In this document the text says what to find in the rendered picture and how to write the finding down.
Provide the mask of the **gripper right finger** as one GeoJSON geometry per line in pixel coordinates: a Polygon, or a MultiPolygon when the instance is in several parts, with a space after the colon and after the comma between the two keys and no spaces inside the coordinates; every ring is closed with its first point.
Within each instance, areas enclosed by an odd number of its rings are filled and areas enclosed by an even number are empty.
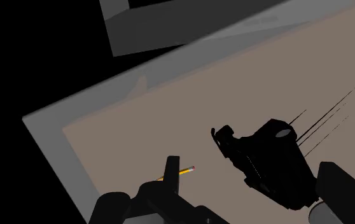
{"type": "Polygon", "coordinates": [[[355,179],[333,162],[321,162],[309,224],[355,224],[355,179]]]}

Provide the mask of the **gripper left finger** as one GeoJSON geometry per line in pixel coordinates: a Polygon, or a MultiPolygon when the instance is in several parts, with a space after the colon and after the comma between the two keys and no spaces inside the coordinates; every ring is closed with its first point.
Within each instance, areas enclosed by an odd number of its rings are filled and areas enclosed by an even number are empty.
{"type": "Polygon", "coordinates": [[[123,224],[129,218],[158,214],[166,224],[229,224],[205,206],[193,206],[180,195],[179,156],[167,157],[164,179],[143,183],[134,198],[124,192],[101,195],[88,224],[123,224]]]}

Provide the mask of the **yellow pencil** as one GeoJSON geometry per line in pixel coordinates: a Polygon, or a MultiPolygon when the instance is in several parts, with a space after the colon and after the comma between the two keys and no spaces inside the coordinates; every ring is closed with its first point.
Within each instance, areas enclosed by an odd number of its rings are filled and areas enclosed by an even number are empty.
{"type": "MultiPolygon", "coordinates": [[[[191,167],[180,170],[179,175],[186,174],[186,173],[194,171],[194,170],[195,170],[195,166],[191,166],[191,167]]],[[[163,181],[163,180],[164,180],[163,176],[157,179],[157,181],[163,181]]]]}

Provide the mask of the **black angular device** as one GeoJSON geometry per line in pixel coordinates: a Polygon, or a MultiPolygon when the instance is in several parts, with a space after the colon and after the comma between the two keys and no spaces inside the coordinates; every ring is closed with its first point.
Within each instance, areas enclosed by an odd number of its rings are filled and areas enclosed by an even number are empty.
{"type": "Polygon", "coordinates": [[[300,145],[342,106],[338,101],[316,123],[298,136],[291,123],[270,119],[253,135],[236,138],[229,125],[212,129],[211,136],[223,156],[244,173],[246,185],[277,204],[300,210],[317,202],[314,176],[300,145]]]}

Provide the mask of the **grey desk with brown top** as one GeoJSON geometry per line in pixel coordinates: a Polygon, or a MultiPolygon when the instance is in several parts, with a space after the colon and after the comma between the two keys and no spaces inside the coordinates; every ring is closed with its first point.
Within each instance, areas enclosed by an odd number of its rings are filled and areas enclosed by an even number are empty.
{"type": "Polygon", "coordinates": [[[178,155],[180,194],[230,224],[308,224],[244,183],[212,140],[292,124],[313,172],[333,161],[355,177],[355,2],[249,48],[198,42],[24,119],[84,218],[106,192],[135,195],[178,155]]]}

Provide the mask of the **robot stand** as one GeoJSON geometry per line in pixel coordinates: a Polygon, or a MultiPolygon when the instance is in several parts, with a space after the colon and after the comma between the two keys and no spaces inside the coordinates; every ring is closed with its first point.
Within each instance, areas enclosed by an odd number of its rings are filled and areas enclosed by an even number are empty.
{"type": "Polygon", "coordinates": [[[288,0],[170,0],[105,20],[114,56],[185,45],[288,0]]]}

